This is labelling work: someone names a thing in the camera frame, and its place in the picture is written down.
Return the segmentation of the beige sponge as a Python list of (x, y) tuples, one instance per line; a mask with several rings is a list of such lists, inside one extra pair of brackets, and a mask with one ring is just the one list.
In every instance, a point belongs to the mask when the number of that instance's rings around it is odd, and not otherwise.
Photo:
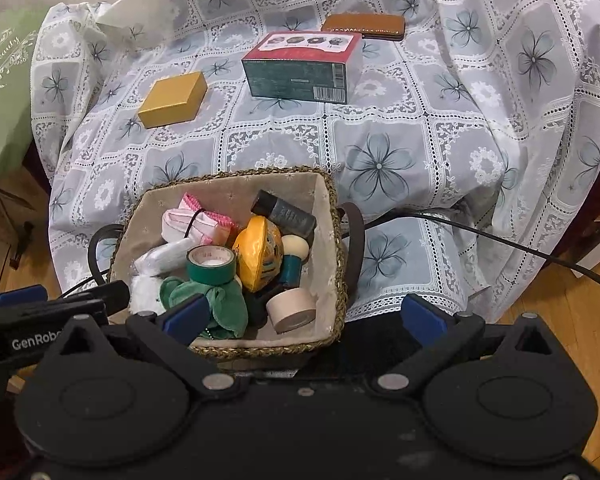
[(309, 257), (309, 243), (302, 237), (287, 234), (282, 237), (283, 260), (280, 267), (279, 283), (286, 288), (300, 286), (302, 264)]

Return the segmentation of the dark grey hotel bottle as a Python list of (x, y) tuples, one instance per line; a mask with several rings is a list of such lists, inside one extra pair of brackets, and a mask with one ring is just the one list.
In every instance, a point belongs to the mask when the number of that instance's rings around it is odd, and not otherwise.
[(317, 225), (313, 214), (265, 190), (260, 190), (256, 195), (251, 212), (267, 218), (286, 233), (302, 238), (310, 238)]

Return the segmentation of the woven fabric-lined basket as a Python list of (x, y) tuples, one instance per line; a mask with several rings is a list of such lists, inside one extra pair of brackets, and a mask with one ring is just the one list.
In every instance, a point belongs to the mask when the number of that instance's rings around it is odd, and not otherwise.
[(109, 277), (132, 314), (208, 302), (186, 344), (217, 360), (274, 358), (332, 344), (362, 270), (365, 226), (334, 181), (309, 167), (244, 170), (146, 191), (117, 232)]

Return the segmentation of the pink striped cloth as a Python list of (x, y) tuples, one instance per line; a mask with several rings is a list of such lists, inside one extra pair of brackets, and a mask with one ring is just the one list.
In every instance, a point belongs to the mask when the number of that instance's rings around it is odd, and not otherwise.
[(161, 218), (161, 236), (167, 243), (190, 238), (196, 245), (224, 246), (236, 223), (225, 214), (204, 208), (196, 196), (185, 193), (175, 208)]

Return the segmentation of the red and green product box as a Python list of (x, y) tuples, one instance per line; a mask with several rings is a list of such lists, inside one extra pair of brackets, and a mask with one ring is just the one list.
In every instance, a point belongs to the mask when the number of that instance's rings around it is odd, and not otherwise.
[(242, 58), (255, 98), (347, 104), (363, 71), (363, 40), (348, 32), (271, 32)]

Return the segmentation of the orange leather case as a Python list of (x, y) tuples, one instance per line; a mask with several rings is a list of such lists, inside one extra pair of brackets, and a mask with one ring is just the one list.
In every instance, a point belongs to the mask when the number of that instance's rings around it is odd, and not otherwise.
[(401, 15), (383, 13), (340, 13), (329, 15), (322, 32), (350, 32), (363, 38), (401, 41), (405, 20)]

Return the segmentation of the green plush toy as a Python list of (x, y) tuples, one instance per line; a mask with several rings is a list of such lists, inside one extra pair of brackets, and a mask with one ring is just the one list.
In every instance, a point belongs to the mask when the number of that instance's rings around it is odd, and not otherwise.
[(242, 286), (235, 280), (212, 286), (183, 281), (169, 276), (160, 285), (160, 300), (166, 310), (176, 307), (196, 294), (205, 296), (210, 307), (210, 321), (200, 336), (204, 339), (240, 339), (245, 335), (249, 315)]

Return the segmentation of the green tape roll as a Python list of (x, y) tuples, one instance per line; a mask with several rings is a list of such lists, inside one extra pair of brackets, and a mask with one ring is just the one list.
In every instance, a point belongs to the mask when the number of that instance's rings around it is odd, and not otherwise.
[(236, 257), (230, 248), (204, 245), (187, 253), (187, 275), (191, 281), (220, 286), (230, 282), (236, 274)]

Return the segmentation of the white fluffy plush toy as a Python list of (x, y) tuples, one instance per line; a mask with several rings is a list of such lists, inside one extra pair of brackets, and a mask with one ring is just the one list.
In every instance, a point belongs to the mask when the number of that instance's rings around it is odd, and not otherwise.
[(170, 276), (184, 280), (187, 254), (194, 247), (191, 238), (182, 238), (151, 248), (134, 260), (130, 274), (131, 314), (142, 311), (161, 314), (166, 310), (160, 296), (161, 286)]

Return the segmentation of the beige tape roll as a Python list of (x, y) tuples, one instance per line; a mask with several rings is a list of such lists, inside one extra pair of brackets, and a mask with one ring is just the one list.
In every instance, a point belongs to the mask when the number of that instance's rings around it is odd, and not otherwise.
[(266, 310), (274, 330), (283, 334), (315, 320), (316, 303), (305, 288), (287, 289), (266, 303)]

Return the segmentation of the grey floral lace tablecloth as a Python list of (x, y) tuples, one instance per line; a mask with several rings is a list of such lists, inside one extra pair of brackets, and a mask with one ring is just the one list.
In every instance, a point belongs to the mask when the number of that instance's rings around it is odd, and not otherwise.
[[(242, 57), (270, 32), (336, 13), (401, 15), (401, 41), (363, 41), (346, 105), (255, 98)], [(157, 80), (201, 72), (190, 122), (145, 128)], [(350, 320), (409, 292), (494, 322), (600, 173), (600, 0), (117, 0), (58, 3), (31, 65), (32, 130), (52, 184), (62, 288), (87, 245), (145, 190), (219, 171), (320, 166), (366, 219), (436, 210), (484, 237), (399, 220), (367, 234)]]

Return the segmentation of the green cushion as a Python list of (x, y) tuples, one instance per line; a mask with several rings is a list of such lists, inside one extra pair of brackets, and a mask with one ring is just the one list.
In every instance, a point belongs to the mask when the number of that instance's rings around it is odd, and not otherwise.
[(20, 167), (32, 141), (30, 68), (45, 15), (35, 6), (0, 14), (0, 175)]

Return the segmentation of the gold cardboard box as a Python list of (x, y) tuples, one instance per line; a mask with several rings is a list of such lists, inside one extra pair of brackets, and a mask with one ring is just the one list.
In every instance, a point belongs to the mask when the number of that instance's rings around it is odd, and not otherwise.
[(138, 118), (147, 129), (190, 122), (197, 116), (207, 89), (201, 72), (157, 80), (140, 106)]

